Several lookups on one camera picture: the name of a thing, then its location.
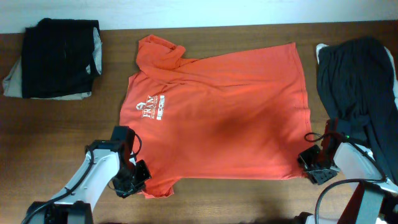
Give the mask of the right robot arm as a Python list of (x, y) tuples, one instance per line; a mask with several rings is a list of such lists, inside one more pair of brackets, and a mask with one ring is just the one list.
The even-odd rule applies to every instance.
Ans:
[[(321, 141), (321, 147), (313, 147), (298, 156), (299, 164), (312, 183), (321, 185), (338, 173), (345, 179), (328, 185), (319, 195), (313, 214), (302, 213), (300, 223), (397, 223), (397, 184), (387, 176), (376, 160), (371, 148), (362, 141), (336, 131), (313, 133)], [(323, 218), (320, 215), (322, 200), (335, 187), (350, 185), (353, 194), (339, 218)]]

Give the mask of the red orange t-shirt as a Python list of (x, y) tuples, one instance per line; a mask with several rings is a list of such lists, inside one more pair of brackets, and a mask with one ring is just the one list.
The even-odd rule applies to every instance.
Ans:
[(143, 194), (164, 198), (181, 179), (301, 177), (310, 108), (296, 45), (215, 57), (149, 35), (138, 43), (119, 123), (139, 135), (151, 178)]

